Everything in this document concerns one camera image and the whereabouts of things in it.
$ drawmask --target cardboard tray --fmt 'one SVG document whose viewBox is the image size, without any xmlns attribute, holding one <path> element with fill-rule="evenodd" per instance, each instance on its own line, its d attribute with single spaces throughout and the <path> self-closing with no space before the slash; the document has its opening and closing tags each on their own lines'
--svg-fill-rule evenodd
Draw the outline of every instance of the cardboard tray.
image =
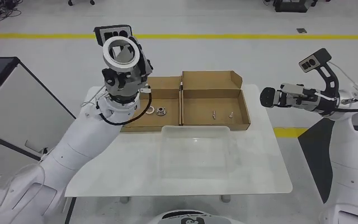
<svg viewBox="0 0 358 224">
<path fill-rule="evenodd" d="M 247 130 L 251 122 L 241 85 L 241 76 L 233 71 L 183 72 L 182 125 L 216 125 L 227 126 L 230 130 Z"/>
<path fill-rule="evenodd" d="M 148 77 L 152 89 L 152 106 L 157 109 L 164 107 L 167 114 L 158 116 L 144 114 L 140 119 L 122 127 L 121 132 L 160 132 L 165 125 L 181 124 L 181 77 Z M 148 94 L 140 94 L 140 109 L 133 118 L 138 116 L 148 104 Z"/>
</svg>

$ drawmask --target cardboard lid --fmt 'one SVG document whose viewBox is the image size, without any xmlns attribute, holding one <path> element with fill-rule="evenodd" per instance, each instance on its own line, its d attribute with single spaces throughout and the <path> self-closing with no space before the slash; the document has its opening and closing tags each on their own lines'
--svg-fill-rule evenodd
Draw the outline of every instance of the cardboard lid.
<svg viewBox="0 0 358 224">
<path fill-rule="evenodd" d="M 184 90 L 240 89 L 242 77 L 234 71 L 184 71 Z"/>
<path fill-rule="evenodd" d="M 181 82 L 180 76 L 171 77 L 148 77 L 147 80 L 151 89 L 178 89 Z"/>
</svg>

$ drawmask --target transparent bin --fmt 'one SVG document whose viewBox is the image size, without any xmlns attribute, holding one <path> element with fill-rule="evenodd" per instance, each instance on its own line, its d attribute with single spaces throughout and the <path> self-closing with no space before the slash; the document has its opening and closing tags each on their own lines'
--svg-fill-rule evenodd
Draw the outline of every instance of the transparent bin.
<svg viewBox="0 0 358 224">
<path fill-rule="evenodd" d="M 169 179 L 227 179 L 234 153 L 228 127 L 164 126 L 159 173 Z"/>
</svg>

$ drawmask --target yellow floor line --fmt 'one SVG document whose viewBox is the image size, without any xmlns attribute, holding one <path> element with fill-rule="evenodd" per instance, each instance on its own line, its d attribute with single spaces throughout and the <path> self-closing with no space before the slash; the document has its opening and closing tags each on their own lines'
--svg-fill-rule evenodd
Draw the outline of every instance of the yellow floor line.
<svg viewBox="0 0 358 224">
<path fill-rule="evenodd" d="M 298 138 L 307 128 L 274 128 L 276 138 Z"/>
<path fill-rule="evenodd" d="M 336 34 L 135 34 L 138 39 L 271 39 L 358 40 L 358 35 Z M 94 34 L 0 34 L 0 39 L 94 39 Z"/>
</svg>

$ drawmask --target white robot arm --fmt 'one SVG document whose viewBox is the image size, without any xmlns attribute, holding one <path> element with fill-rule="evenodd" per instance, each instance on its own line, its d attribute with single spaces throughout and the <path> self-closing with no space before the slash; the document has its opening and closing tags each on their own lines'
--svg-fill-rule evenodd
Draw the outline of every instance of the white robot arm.
<svg viewBox="0 0 358 224">
<path fill-rule="evenodd" d="M 1 223 L 42 223 L 58 207 L 77 171 L 102 153 L 124 124 L 140 118 L 150 106 L 147 77 L 153 67 L 130 26 L 97 27 L 95 32 L 109 66 L 102 70 L 106 89 L 82 105 L 78 118 L 37 167 L 27 167 L 11 181 L 6 196 L 0 198 Z M 131 119 L 139 110 L 141 90 L 149 93 L 149 104 Z"/>
<path fill-rule="evenodd" d="M 325 49 L 321 49 L 299 63 L 304 72 L 318 71 L 326 83 L 324 91 L 283 83 L 277 91 L 265 88 L 260 101 L 268 108 L 301 108 L 335 121 L 329 144 L 332 186 L 319 221 L 321 224 L 351 224 L 358 223 L 358 132 L 352 122 L 352 117 L 358 113 L 358 85 L 340 67 L 329 62 L 331 58 Z M 338 78 L 327 63 L 347 76 L 354 86 L 353 91 L 339 90 Z"/>
</svg>

